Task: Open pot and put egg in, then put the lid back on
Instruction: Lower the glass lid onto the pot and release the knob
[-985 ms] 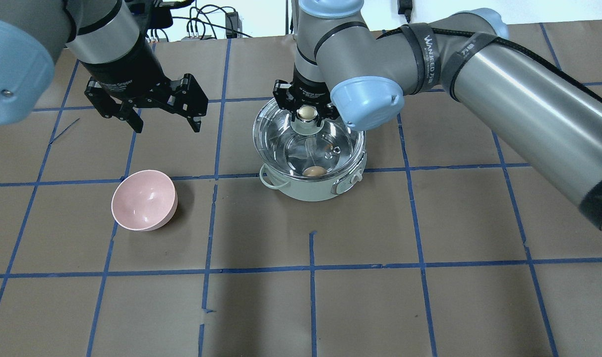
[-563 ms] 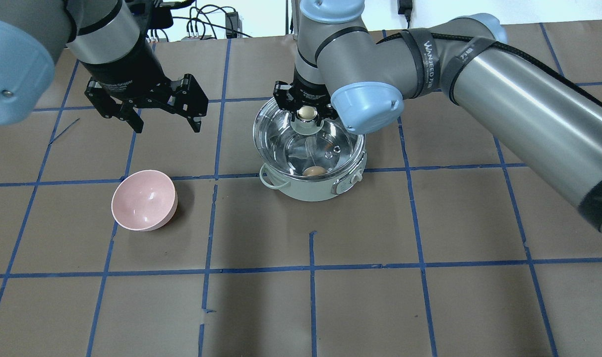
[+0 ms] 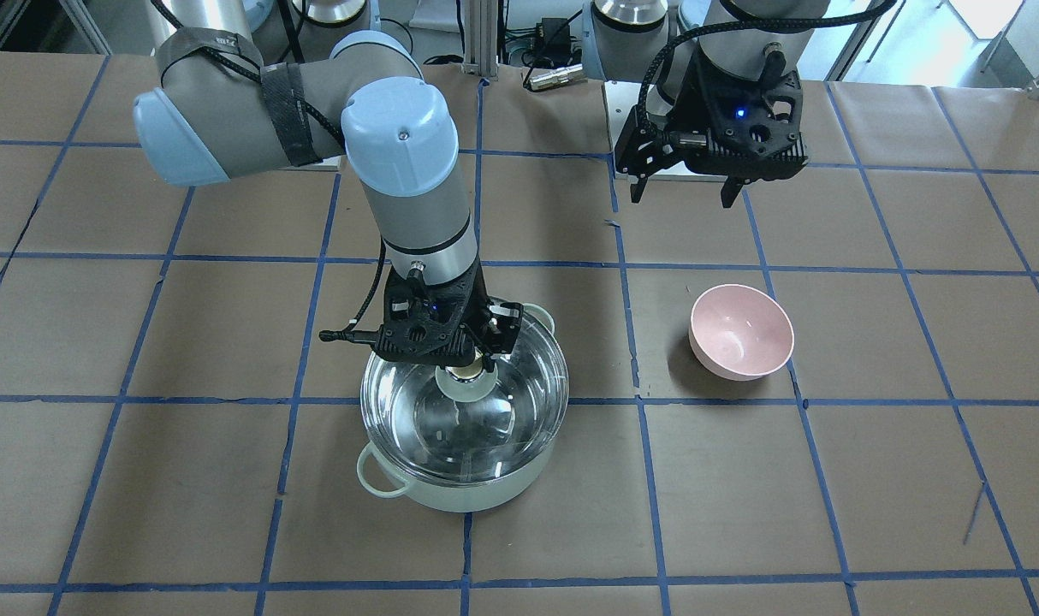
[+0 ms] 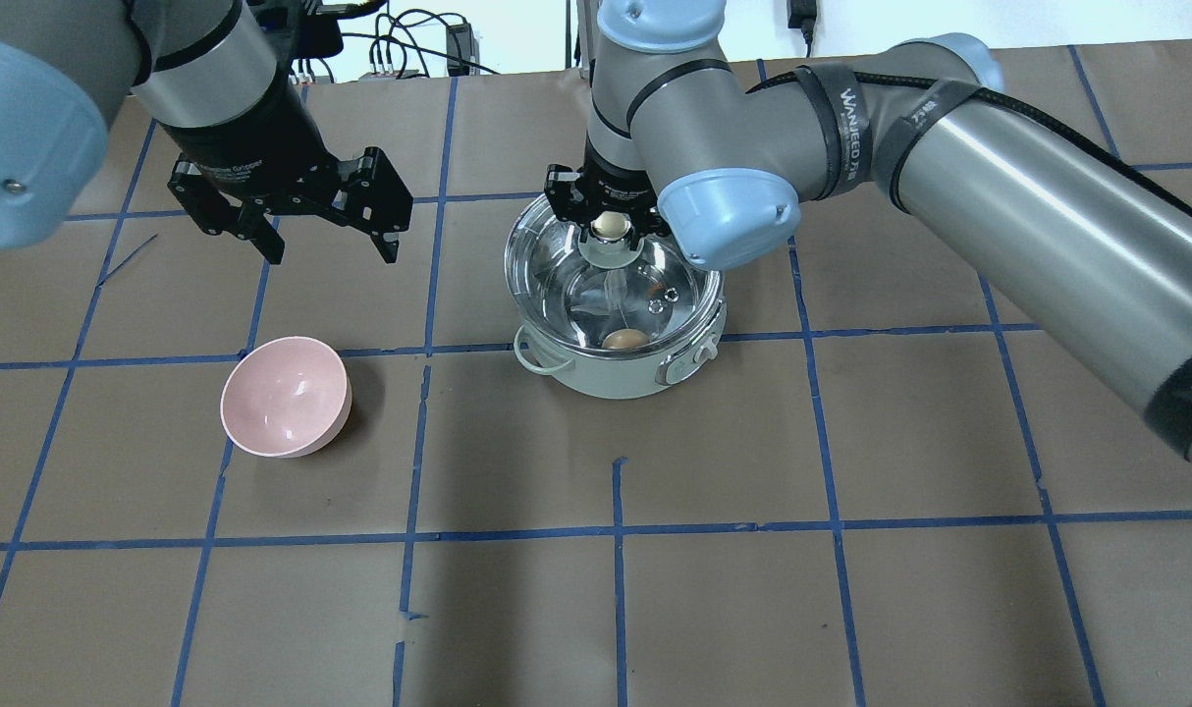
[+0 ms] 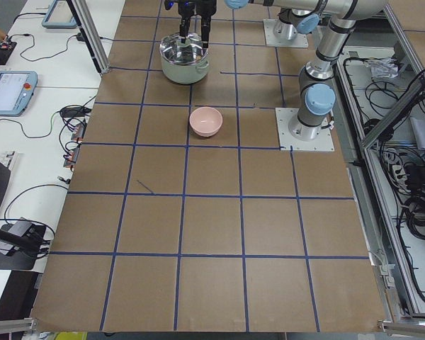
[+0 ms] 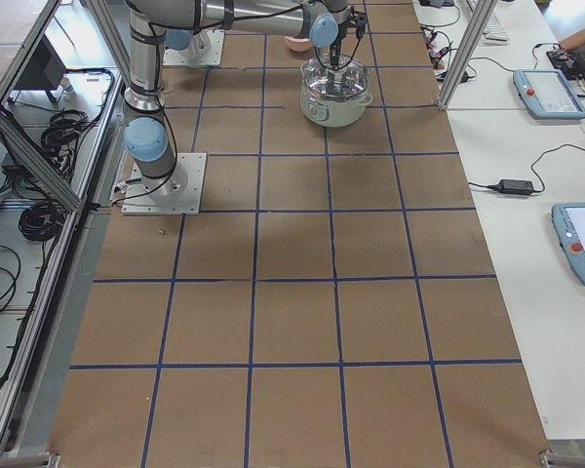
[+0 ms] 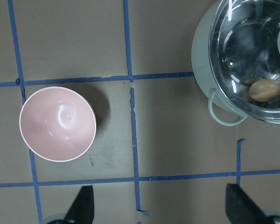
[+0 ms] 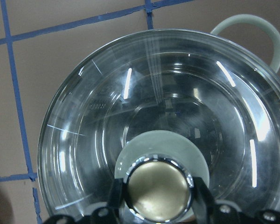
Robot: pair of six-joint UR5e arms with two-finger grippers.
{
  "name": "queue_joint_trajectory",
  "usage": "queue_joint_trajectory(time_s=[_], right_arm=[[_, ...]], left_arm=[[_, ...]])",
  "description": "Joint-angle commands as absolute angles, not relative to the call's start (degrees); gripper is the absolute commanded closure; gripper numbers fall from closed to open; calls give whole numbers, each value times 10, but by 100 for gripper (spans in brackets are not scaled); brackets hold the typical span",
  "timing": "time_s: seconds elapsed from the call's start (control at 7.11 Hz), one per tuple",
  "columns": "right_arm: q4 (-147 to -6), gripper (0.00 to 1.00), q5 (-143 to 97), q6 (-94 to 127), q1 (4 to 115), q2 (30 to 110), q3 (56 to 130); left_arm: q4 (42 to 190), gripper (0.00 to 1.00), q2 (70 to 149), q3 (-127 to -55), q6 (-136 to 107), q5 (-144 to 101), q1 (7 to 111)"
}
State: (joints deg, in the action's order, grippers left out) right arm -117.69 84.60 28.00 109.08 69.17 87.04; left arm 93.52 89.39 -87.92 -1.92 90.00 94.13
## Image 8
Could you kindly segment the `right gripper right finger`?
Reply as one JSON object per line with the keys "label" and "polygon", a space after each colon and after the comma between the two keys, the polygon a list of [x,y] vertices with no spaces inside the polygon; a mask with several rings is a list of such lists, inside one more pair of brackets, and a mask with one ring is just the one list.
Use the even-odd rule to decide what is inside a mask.
{"label": "right gripper right finger", "polygon": [[215,200],[201,177],[193,177],[194,216],[198,224],[280,224],[280,212],[260,210],[253,217],[228,200]]}

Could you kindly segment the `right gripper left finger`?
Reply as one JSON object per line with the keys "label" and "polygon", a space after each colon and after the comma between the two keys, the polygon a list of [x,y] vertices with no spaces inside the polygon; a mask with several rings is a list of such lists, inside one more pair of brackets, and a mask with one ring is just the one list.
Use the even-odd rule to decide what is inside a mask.
{"label": "right gripper left finger", "polygon": [[119,208],[124,198],[123,178],[114,179],[106,206],[95,209],[91,215],[75,221],[68,215],[54,215],[49,217],[44,224],[119,224]]}

